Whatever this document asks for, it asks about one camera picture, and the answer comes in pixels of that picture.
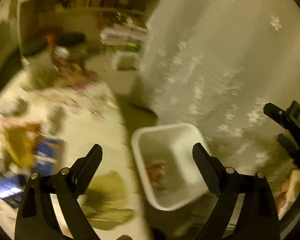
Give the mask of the person's right hand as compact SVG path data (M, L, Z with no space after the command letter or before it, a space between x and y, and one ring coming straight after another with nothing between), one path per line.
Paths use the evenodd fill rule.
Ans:
M293 164L287 170L287 180L281 185L280 194L275 197L279 220L286 215L298 197L300 197L300 169Z

